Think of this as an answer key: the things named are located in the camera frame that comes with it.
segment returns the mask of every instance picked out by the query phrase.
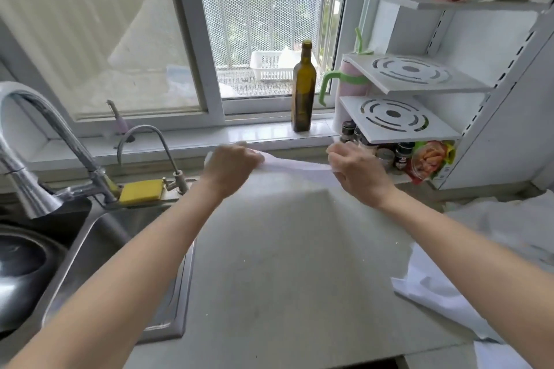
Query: white plastic basket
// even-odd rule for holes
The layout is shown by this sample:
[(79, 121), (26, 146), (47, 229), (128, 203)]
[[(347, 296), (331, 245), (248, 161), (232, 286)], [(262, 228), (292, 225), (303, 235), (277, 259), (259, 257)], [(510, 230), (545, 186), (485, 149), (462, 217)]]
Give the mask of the white plastic basket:
[[(279, 58), (283, 51), (253, 51), (250, 56), (250, 68), (258, 80), (292, 80), (294, 66), (300, 62), (300, 51), (289, 51), (287, 62), (292, 67), (279, 67)], [(312, 52), (312, 64), (317, 70), (317, 62)]]

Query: window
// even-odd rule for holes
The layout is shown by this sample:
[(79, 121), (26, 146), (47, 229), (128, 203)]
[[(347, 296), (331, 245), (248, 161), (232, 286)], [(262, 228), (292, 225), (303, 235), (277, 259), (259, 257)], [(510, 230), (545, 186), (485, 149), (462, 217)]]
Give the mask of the window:
[[(20, 82), (60, 108), (79, 135), (113, 127), (107, 99), (131, 124), (222, 125), (225, 114), (290, 109), (290, 68), (304, 39), (314, 44), (319, 91), (321, 75), (334, 66), (342, 5), (0, 0), (0, 55)], [(40, 79), (27, 73), (32, 69)]]

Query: faucet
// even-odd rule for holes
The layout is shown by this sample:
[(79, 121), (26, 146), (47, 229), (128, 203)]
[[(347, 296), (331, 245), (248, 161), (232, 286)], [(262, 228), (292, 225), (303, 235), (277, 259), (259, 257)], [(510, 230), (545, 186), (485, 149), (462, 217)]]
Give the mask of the faucet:
[(170, 148), (167, 146), (166, 138), (163, 137), (162, 132), (157, 127), (154, 127), (153, 125), (140, 124), (140, 125), (134, 126), (133, 128), (131, 128), (131, 130), (125, 133), (123, 137), (121, 137), (121, 140), (117, 145), (117, 162), (119, 163), (119, 165), (121, 166), (123, 165), (123, 162), (121, 160), (121, 155), (123, 153), (123, 146), (125, 142), (127, 142), (128, 138), (130, 138), (133, 135), (133, 133), (135, 133), (135, 131), (142, 130), (142, 129), (152, 130), (155, 133), (157, 133), (157, 135), (160, 137), (160, 141), (162, 142), (163, 149), (165, 149), (167, 157), (169, 158), (171, 162), (171, 166), (173, 167), (173, 177), (175, 178), (175, 180), (170, 182), (165, 177), (163, 178), (163, 184), (165, 185), (166, 190), (171, 191), (176, 188), (179, 194), (181, 195), (185, 194), (188, 188), (187, 188), (187, 180), (184, 177), (183, 171), (177, 169), (177, 165), (173, 160), (173, 156), (171, 155)]
[[(67, 187), (55, 193), (38, 182), (38, 177), (27, 169), (4, 137), (1, 120), (2, 104), (6, 98), (14, 95), (28, 101), (43, 115), (87, 169), (90, 182)], [(4, 167), (4, 174), (15, 187), (17, 196), (30, 219), (50, 214), (59, 209), (66, 201), (76, 198), (103, 194), (106, 204), (110, 204), (117, 202), (121, 194), (120, 187), (106, 175), (104, 168), (94, 160), (85, 146), (77, 139), (56, 108), (37, 91), (17, 82), (0, 82), (0, 163)]]

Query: countertop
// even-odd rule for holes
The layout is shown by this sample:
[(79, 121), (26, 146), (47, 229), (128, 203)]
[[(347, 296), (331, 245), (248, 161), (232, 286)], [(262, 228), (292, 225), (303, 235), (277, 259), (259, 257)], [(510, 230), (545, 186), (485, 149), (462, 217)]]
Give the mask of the countertop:
[(411, 243), (342, 190), (257, 172), (198, 236), (183, 338), (136, 346), (125, 369), (324, 369), (401, 355), (418, 369), (412, 356), (474, 335), (394, 294)]

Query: stainless steel pot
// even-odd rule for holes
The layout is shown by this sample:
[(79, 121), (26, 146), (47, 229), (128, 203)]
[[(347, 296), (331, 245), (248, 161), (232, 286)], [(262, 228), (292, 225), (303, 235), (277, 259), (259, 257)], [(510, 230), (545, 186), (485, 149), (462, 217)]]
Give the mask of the stainless steel pot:
[(0, 332), (31, 315), (65, 253), (39, 233), (0, 224)]

